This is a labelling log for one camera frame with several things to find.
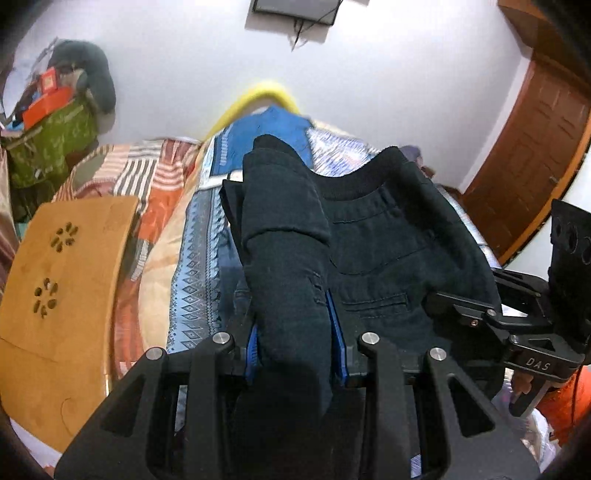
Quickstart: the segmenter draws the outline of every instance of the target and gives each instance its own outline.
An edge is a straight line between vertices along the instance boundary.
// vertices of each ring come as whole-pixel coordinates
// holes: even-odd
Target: folded black cloth
[[[243,182],[225,181],[221,196],[252,293],[261,354],[242,406],[255,412],[264,405],[262,424],[273,417],[276,429],[293,412],[302,426],[321,425],[331,399],[327,289],[341,324],[354,320],[417,354],[442,347],[475,380],[498,376],[502,367],[491,359],[500,344],[492,332],[437,322],[424,311],[430,291],[497,308],[501,302],[456,211],[399,149],[329,178],[263,135],[244,157]]]

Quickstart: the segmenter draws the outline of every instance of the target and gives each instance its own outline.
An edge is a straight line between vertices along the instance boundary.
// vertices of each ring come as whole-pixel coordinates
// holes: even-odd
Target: grey cloth
[[[54,48],[47,67],[83,70],[76,90],[80,93],[90,90],[92,99],[102,113],[109,113],[115,108],[115,85],[109,72],[109,62],[97,45],[88,41],[64,40]]]

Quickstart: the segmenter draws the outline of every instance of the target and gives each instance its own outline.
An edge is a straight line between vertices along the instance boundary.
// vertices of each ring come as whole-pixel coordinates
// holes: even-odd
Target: white wall
[[[17,58],[54,36],[101,46],[118,94],[104,142],[202,137],[244,90],[272,79],[312,118],[380,148],[419,145],[451,186],[491,142],[523,67],[495,0],[345,0],[336,24],[314,27],[293,52],[293,22],[249,14],[249,3],[55,0]]]
[[[460,183],[459,190],[464,193],[466,189],[476,177],[476,174],[488,158],[488,155],[491,153],[492,147],[495,146],[496,140],[499,138],[499,135],[505,128],[505,124],[507,120],[509,120],[509,116],[513,111],[513,107],[515,105],[515,101],[519,95],[521,90],[521,86],[523,85],[523,81],[525,79],[525,74],[527,73],[527,69],[530,66],[531,54],[533,50],[526,46],[522,46],[522,57],[519,61],[519,65],[517,65],[517,70],[515,72],[515,76],[513,77],[513,82],[509,87],[509,92],[505,98],[501,106],[501,111],[496,119],[495,124],[493,125],[491,132],[489,133],[484,145],[480,149],[480,153],[476,157],[476,161],[472,164],[468,174],[464,177],[462,182]]]
[[[585,162],[574,179],[569,190],[563,197],[583,210],[591,212],[591,155],[585,155]],[[548,267],[552,260],[552,244],[550,243],[550,220],[535,234],[523,251],[507,266],[510,270],[529,273],[548,279]]]

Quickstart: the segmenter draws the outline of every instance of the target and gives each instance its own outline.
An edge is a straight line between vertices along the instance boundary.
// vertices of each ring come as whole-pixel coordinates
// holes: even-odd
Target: cable
[[[576,413],[576,405],[577,405],[577,389],[579,387],[579,378],[581,376],[581,372],[583,370],[583,367],[584,367],[584,365],[581,365],[579,367],[579,369],[577,370],[577,377],[574,379],[573,399],[572,399],[572,402],[571,402],[572,409],[571,409],[571,412],[570,412],[570,424],[571,424],[571,427],[574,427],[574,415]]]
[[[298,40],[300,39],[300,35],[301,35],[301,30],[302,28],[304,28],[304,21],[300,20],[300,29],[296,31],[297,28],[297,19],[294,20],[294,33],[295,33],[295,40],[294,40],[294,44],[291,47],[291,51],[294,51],[296,48],[296,45],[298,43]]]
[[[336,12],[339,7],[341,6],[341,4],[343,3],[343,1],[345,0],[339,0],[339,3],[337,4],[336,7],[334,7],[332,10],[326,12],[324,15],[322,15],[322,17],[320,17],[317,20],[311,20],[310,21],[310,25],[308,25],[306,28],[304,28],[304,20],[301,20],[300,23],[300,29],[298,31],[296,31],[296,22],[297,20],[294,20],[294,33],[295,33],[295,42],[293,45],[293,48],[291,49],[291,51],[295,50],[295,47],[298,43],[298,40],[300,39],[300,35],[302,35],[302,33],[307,32],[309,29],[311,29],[314,25],[318,25],[320,22],[322,22],[326,17],[328,17],[331,13]]]

